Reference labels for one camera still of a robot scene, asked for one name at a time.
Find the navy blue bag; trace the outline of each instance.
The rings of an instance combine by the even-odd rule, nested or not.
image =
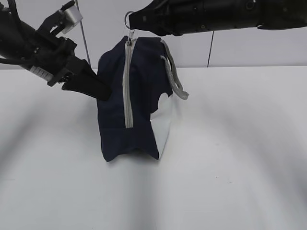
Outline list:
[[[99,60],[98,76],[111,86],[98,101],[102,153],[106,161],[141,150],[160,159],[168,137],[173,90],[183,91],[174,60],[161,38],[124,37]]]

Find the black cable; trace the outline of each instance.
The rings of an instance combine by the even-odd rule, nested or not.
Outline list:
[[[207,68],[209,68],[209,66],[210,66],[210,60],[211,60],[211,52],[212,52],[213,40],[214,40],[214,31],[212,32],[212,38],[211,38],[211,45],[210,45],[210,52],[209,52],[209,57],[208,57],[208,65],[207,65]]]
[[[80,11],[78,0],[76,0],[76,6],[77,6],[78,10]],[[90,66],[92,66],[91,65],[91,60],[90,60],[90,54],[89,54],[89,51],[88,51],[88,46],[87,46],[87,42],[86,42],[86,38],[85,38],[85,32],[84,32],[84,27],[83,27],[82,20],[80,21],[80,27],[81,27],[81,32],[82,32],[82,36],[83,36],[83,42],[84,42],[84,46],[85,46],[85,51],[86,51],[86,56],[87,56],[88,64],[90,64]]]
[[[32,60],[22,60],[22,59],[18,60],[18,59],[0,58],[0,63],[6,65],[33,65]]]
[[[16,24],[16,27],[18,29],[18,32],[20,33],[21,37],[26,41],[28,39],[26,33],[24,32],[24,28],[22,26],[21,20],[19,18],[19,14],[17,11],[17,6],[15,0],[8,0],[9,8],[12,14],[12,18],[14,19],[14,22]]]

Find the gray rope handle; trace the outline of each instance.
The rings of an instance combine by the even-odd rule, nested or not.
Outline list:
[[[167,58],[164,56],[161,56],[161,59],[164,60],[165,62],[165,69],[166,69],[167,77],[171,84],[171,87],[179,98],[181,98],[182,100],[187,100],[189,97],[189,94],[183,90],[183,86],[179,80],[175,62],[171,55],[169,47],[164,40],[161,40],[161,43],[164,45],[166,54],[167,54]]]

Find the robotic arm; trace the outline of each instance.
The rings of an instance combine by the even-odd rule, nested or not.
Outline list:
[[[106,101],[110,88],[86,60],[78,59],[76,44],[56,37],[72,29],[82,16],[72,0],[49,16],[38,30],[22,22],[15,0],[0,3],[0,63],[20,65],[63,90]],[[307,26],[307,0],[154,0],[129,16],[130,28],[158,36],[258,27],[266,30]]]
[[[154,0],[129,16],[131,29],[158,36],[258,27],[307,26],[307,0]]]
[[[38,30],[19,19],[15,0],[9,8],[0,3],[0,63],[20,65],[47,81],[49,86],[63,83],[63,90],[84,93],[106,101],[111,90],[93,72],[86,60],[75,56],[76,44],[56,37],[82,19],[75,2],[70,1],[45,19]]]

